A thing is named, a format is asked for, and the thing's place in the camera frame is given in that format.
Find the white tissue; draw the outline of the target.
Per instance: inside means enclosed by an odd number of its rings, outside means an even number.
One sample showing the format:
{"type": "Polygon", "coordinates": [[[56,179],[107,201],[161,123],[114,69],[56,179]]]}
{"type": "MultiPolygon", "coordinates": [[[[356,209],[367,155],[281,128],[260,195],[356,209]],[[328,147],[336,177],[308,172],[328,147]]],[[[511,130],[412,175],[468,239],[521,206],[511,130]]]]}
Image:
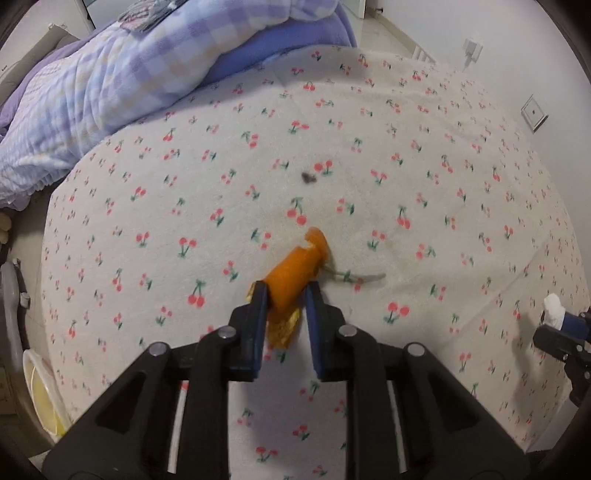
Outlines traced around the white tissue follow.
{"type": "Polygon", "coordinates": [[[543,300],[543,323],[556,330],[561,330],[566,316],[566,309],[562,305],[558,295],[551,293],[543,300]]]}

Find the orange peel piece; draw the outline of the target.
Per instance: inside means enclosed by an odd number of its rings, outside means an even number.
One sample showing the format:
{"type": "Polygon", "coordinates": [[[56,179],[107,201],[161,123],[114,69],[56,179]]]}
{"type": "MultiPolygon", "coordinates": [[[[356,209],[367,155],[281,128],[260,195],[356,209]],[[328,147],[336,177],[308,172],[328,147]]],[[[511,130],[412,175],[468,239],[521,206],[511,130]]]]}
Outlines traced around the orange peel piece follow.
{"type": "Polygon", "coordinates": [[[329,260],[329,244],[324,233],[311,227],[304,245],[294,247],[287,257],[266,275],[269,303],[266,313],[266,342],[270,349],[286,350],[301,320],[301,294],[329,260]]]}

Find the white patterned trash bin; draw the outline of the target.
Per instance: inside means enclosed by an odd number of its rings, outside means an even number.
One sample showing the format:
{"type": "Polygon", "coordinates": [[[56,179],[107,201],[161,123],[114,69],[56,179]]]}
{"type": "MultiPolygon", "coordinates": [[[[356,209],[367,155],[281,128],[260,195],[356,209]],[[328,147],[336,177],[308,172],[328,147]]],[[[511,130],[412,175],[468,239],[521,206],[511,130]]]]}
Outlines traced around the white patterned trash bin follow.
{"type": "Polygon", "coordinates": [[[49,362],[32,349],[23,352],[22,365],[35,414],[43,430],[57,442],[69,430],[72,421],[59,393],[53,370],[49,362]]]}

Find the small dark crumb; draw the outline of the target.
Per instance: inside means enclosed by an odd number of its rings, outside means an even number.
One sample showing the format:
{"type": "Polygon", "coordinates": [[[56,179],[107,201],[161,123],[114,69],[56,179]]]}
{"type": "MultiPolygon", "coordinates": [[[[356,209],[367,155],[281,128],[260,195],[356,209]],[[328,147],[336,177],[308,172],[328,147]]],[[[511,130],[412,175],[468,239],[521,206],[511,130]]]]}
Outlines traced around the small dark crumb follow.
{"type": "Polygon", "coordinates": [[[303,172],[301,174],[301,179],[304,181],[305,184],[315,183],[317,181],[317,177],[314,174],[303,172]]]}

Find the cherry print bed sheet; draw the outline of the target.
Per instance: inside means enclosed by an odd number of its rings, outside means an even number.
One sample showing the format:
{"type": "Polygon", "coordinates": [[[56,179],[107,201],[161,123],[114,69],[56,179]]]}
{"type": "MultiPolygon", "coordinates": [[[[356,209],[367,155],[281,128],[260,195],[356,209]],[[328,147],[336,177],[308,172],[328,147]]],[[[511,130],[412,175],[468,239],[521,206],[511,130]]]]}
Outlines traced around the cherry print bed sheet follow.
{"type": "Polygon", "coordinates": [[[590,302],[548,170],[485,89],[438,64],[308,47],[86,154],[42,256],[73,425],[49,479],[532,479],[569,392],[543,300],[590,302]],[[305,184],[308,172],[317,181],[305,184]],[[311,227],[329,381],[301,320],[240,380],[240,307],[311,227]]]}

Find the purple plaid quilt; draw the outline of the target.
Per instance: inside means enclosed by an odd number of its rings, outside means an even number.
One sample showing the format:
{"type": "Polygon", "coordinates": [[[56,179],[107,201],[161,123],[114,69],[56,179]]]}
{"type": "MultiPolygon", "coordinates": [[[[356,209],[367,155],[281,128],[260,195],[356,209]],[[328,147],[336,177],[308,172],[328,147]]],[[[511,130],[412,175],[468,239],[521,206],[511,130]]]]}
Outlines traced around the purple plaid quilt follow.
{"type": "Polygon", "coordinates": [[[24,209],[105,137],[270,56],[353,47],[338,1],[186,1],[151,30],[118,19],[39,62],[1,109],[1,204],[24,209]]]}

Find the folded striped cloth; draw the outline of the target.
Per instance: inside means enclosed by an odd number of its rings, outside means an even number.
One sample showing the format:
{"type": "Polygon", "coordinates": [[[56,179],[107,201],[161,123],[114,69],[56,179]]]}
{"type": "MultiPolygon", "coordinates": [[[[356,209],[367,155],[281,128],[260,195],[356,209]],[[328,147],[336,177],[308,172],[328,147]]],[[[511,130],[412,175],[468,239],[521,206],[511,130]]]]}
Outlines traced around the folded striped cloth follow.
{"type": "Polygon", "coordinates": [[[186,0],[141,0],[119,17],[120,27],[130,32],[147,32],[186,3],[186,0]]]}

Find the grey long bolster pillow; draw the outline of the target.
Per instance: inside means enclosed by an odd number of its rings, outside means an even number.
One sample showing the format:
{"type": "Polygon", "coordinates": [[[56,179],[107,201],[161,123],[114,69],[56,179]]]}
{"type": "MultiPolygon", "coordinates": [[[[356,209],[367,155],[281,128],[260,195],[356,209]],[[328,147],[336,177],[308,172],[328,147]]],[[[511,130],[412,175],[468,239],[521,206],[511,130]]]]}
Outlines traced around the grey long bolster pillow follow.
{"type": "Polygon", "coordinates": [[[48,55],[73,44],[78,38],[63,28],[51,24],[47,33],[18,61],[1,70],[1,103],[4,104],[15,92],[25,76],[48,55]]]}

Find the grey wall switch plate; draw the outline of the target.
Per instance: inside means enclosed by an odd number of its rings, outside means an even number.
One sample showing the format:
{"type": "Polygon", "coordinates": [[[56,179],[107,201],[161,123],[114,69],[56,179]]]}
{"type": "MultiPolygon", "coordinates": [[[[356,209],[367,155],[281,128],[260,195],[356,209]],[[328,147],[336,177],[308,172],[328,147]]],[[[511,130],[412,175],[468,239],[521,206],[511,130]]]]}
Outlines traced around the grey wall switch plate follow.
{"type": "Polygon", "coordinates": [[[531,95],[521,108],[521,115],[533,133],[536,133],[548,118],[542,104],[531,95]]]}

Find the white wall socket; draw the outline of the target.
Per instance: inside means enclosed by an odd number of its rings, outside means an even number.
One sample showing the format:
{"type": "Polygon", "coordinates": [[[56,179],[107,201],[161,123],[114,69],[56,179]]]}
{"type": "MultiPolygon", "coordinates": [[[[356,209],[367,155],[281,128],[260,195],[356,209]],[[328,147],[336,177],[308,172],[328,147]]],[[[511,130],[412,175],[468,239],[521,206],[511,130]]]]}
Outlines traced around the white wall socket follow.
{"type": "Polygon", "coordinates": [[[483,51],[483,44],[469,37],[465,40],[463,49],[465,54],[463,70],[466,71],[470,65],[479,60],[483,51]]]}

